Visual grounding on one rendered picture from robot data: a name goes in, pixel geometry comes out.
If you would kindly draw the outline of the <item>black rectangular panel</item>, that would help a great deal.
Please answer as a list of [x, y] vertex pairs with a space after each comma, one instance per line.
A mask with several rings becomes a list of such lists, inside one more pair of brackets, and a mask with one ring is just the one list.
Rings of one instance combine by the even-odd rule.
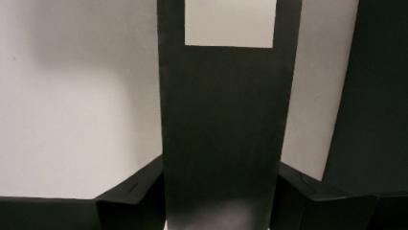
[[322, 182], [408, 191], [408, 0], [358, 0]]

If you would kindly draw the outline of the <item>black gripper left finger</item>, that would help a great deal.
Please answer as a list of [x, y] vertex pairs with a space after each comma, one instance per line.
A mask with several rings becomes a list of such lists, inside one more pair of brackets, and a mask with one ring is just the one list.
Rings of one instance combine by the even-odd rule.
[[164, 230], [162, 154], [94, 198], [0, 195], [0, 230]]

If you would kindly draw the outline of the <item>black rectangular bar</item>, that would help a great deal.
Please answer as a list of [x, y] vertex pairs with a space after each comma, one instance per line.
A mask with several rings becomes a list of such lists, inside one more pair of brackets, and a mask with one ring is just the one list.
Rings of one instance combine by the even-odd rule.
[[167, 230], [268, 230], [303, 0], [157, 0]]

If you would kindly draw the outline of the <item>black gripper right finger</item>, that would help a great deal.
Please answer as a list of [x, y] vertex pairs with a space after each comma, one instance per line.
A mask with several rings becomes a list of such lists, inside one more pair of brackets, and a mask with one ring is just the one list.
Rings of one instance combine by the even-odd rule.
[[350, 195], [281, 161], [269, 230], [408, 227], [408, 191]]

